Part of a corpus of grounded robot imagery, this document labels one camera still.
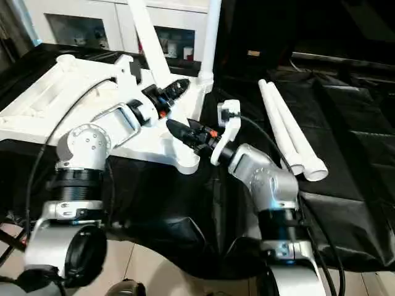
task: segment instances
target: black wire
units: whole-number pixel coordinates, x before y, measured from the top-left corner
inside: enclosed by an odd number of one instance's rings
[[[287,170],[293,174],[291,166],[289,165],[288,161],[285,159],[284,154],[281,152],[281,150],[278,148],[277,144],[271,139],[271,137],[268,135],[268,133],[266,133],[266,131],[261,128],[254,120],[251,120],[248,117],[245,116],[240,116],[240,119],[248,122],[250,125],[252,125],[254,128],[256,128],[257,130],[259,130],[266,138],[266,140],[269,142],[269,144],[272,146],[272,148],[278,153],[278,155],[280,156],[280,158],[282,159],[282,161],[284,162]]]
[[[266,140],[269,142],[269,144],[276,150],[276,152],[278,153],[278,155],[280,156],[280,158],[282,159],[282,161],[284,162],[285,166],[287,167],[287,170],[293,174],[291,166],[289,165],[287,159],[285,159],[285,156],[283,155],[283,153],[280,151],[280,149],[278,148],[278,146],[276,145],[276,143],[271,139],[271,137],[266,133],[266,131],[261,128],[256,122],[254,122],[253,120],[251,120],[248,117],[245,116],[240,116],[240,118],[246,122],[248,122],[249,124],[251,124],[253,127],[255,127],[257,130],[259,130],[266,138]],[[316,214],[316,212],[314,211],[314,209],[311,207],[311,205],[308,203],[308,201],[306,201],[306,199],[300,194],[298,193],[298,199],[304,203],[304,205],[307,207],[307,209],[310,211],[310,213],[312,214],[312,216],[314,217],[314,220],[317,222],[319,228],[321,229],[322,233],[325,236],[325,239],[327,240],[331,251],[333,252],[334,257],[336,258],[337,264],[338,264],[338,270],[339,270],[339,278],[340,278],[340,288],[339,288],[339,296],[344,296],[345,291],[346,291],[346,278],[344,275],[344,268],[343,268],[343,264],[341,263],[339,254],[337,252],[337,249],[335,247],[335,245],[332,243],[331,238],[329,237],[328,232],[326,231],[323,223],[320,221],[318,215]],[[307,232],[310,236],[310,240],[312,242],[312,247],[315,251],[315,253],[317,254],[318,260],[321,264],[322,270],[325,274],[326,277],[326,281],[328,282],[329,288],[331,290],[331,294],[332,296],[336,296],[336,288],[335,285],[333,284],[333,280],[332,277],[329,273],[328,267],[326,265],[326,263],[324,262],[320,251],[318,249],[318,244],[317,241],[315,239],[315,237],[312,235],[312,233],[309,231],[309,229],[307,228]]]
[[[326,231],[326,228],[324,227],[321,219],[318,217],[317,213],[312,208],[310,202],[307,201],[307,199],[304,196],[302,196],[301,194],[300,194],[300,199],[303,201],[304,205],[309,210],[309,212],[313,216],[314,220],[317,222],[319,228],[321,229],[323,235],[325,236],[326,241],[328,242],[328,244],[330,246],[330,249],[331,249],[333,256],[336,260],[336,263],[338,265],[339,278],[340,278],[339,296],[344,296],[344,294],[346,293],[346,276],[344,274],[344,268],[343,268],[343,264],[341,263],[339,253],[338,253],[334,243],[330,239],[330,236],[329,236],[328,232]]]
[[[55,282],[55,285],[59,289],[60,296],[67,296],[66,289],[64,288],[64,286],[63,286],[63,284],[61,282]]]
[[[26,227],[26,237],[27,237],[27,241],[30,238],[30,197],[31,197],[31,187],[33,185],[33,181],[35,178],[35,174],[36,174],[36,170],[38,168],[38,165],[40,164],[40,160],[43,158],[45,149],[48,146],[48,143],[51,141],[53,135],[55,134],[56,130],[58,129],[58,127],[63,123],[63,121],[66,119],[66,117],[71,113],[71,111],[80,103],[80,101],[90,92],[92,91],[94,88],[96,88],[98,85],[100,85],[101,83],[110,80],[109,78],[104,79],[98,83],[96,83],[95,85],[93,85],[92,87],[90,87],[87,91],[84,92],[84,94],[79,97],[74,104],[68,109],[68,111],[66,111],[66,113],[63,115],[63,117],[58,121],[58,123],[56,124],[56,126],[54,127],[54,129],[51,131],[51,133],[49,134],[47,140],[45,141],[45,143],[41,146],[38,155],[36,157],[36,160],[34,162],[33,167],[31,168],[30,171],[30,175],[29,175],[29,179],[27,182],[27,188],[26,188],[26,202],[25,202],[25,215],[26,215],[26,222],[25,222],[25,227]]]
[[[114,215],[114,207],[115,207],[115,181],[114,181],[114,172],[112,171],[110,158],[107,158],[106,165],[111,182],[110,212],[107,222],[107,227],[110,227],[112,223],[112,217]]]

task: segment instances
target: black cloth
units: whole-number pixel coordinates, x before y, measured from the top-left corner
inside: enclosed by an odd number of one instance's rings
[[[111,63],[121,54],[42,44],[0,75],[0,109],[65,53]],[[394,271],[394,118],[383,110],[393,104],[389,95],[393,90],[369,91],[309,73],[276,72],[272,80],[329,169],[323,181],[310,183],[299,177],[299,185],[324,221],[344,267]],[[233,81],[218,87],[240,98],[242,114],[270,133],[257,83]],[[206,96],[203,124],[217,126],[216,105],[224,99],[220,89]],[[266,140],[250,126],[242,125],[236,142],[247,142],[278,162]],[[1,213],[13,216],[16,223],[23,221],[25,186],[39,148],[26,142],[0,142]],[[55,161],[50,148],[33,186],[34,218],[39,217],[43,202],[51,198],[45,184],[51,179]],[[102,197],[106,210],[112,212],[112,237],[145,245],[200,278],[237,279],[262,272],[265,266],[259,259],[260,233],[251,199],[243,184],[225,168],[201,159],[198,171],[186,176],[158,163],[119,157],[111,157],[110,162],[116,189],[114,207],[109,178]],[[322,255],[335,266],[328,244],[314,221],[310,223]]]

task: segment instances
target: floor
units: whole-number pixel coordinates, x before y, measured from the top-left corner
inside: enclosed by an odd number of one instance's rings
[[[1,228],[12,235],[20,229],[4,224]],[[0,253],[6,249],[0,242]],[[14,251],[0,268],[1,276],[15,278],[23,270],[22,253]],[[338,286],[338,272],[331,270]],[[223,292],[221,296],[257,296],[254,279],[243,281],[205,281],[189,276],[163,256],[131,242],[109,241],[103,273],[76,296],[104,295],[122,279],[144,283],[148,296],[206,296]],[[395,275],[392,273],[346,273],[346,296],[395,295]]]

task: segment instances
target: white pvc pipe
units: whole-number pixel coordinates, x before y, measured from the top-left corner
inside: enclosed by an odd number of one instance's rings
[[[292,143],[291,138],[285,128],[281,115],[277,110],[276,104],[267,89],[266,81],[261,79],[258,82],[260,93],[264,100],[267,115],[270,120],[270,125],[272,126],[273,134],[276,139],[278,148],[283,153],[285,159],[287,159],[292,172],[294,175],[301,174],[303,172],[302,157],[296,152],[295,147]]]
[[[328,169],[324,162],[317,157],[310,143],[304,136],[300,126],[293,117],[291,111],[285,104],[283,97],[277,90],[274,83],[269,82],[267,89],[274,98],[277,109],[283,119],[286,130],[296,148],[302,156],[304,171],[303,174],[308,181],[320,181],[328,176]]]
[[[217,44],[218,25],[221,13],[221,0],[210,0],[209,13],[207,14],[206,38],[204,40],[203,60],[199,72],[199,81],[204,84],[211,84],[207,90],[211,92],[214,83],[215,47]]]
[[[155,84],[158,88],[165,88],[173,81],[145,2],[128,0],[128,5]]]

